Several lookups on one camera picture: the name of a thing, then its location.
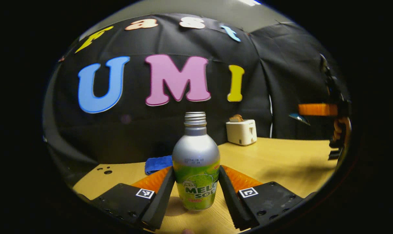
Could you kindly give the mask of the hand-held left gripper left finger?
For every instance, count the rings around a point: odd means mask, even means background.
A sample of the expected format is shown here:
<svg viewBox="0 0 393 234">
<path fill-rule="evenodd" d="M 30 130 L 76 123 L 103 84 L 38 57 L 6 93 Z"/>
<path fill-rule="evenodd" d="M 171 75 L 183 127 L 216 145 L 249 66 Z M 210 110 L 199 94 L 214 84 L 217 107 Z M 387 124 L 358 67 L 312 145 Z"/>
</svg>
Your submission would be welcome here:
<svg viewBox="0 0 393 234">
<path fill-rule="evenodd" d="M 118 183 L 86 202 L 130 228 L 156 231 L 161 228 L 175 183 L 171 166 L 132 185 Z"/>
</svg>

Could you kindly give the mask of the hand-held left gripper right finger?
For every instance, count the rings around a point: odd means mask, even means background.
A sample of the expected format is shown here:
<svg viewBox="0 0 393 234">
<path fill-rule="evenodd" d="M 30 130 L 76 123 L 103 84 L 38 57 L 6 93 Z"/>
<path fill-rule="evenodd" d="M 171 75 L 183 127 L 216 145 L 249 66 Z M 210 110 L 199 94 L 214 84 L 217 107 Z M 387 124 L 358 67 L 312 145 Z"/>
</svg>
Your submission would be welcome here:
<svg viewBox="0 0 393 234">
<path fill-rule="evenodd" d="M 304 198 L 278 182 L 259 182 L 229 166 L 219 167 L 219 182 L 236 229 L 265 228 L 289 214 Z"/>
</svg>

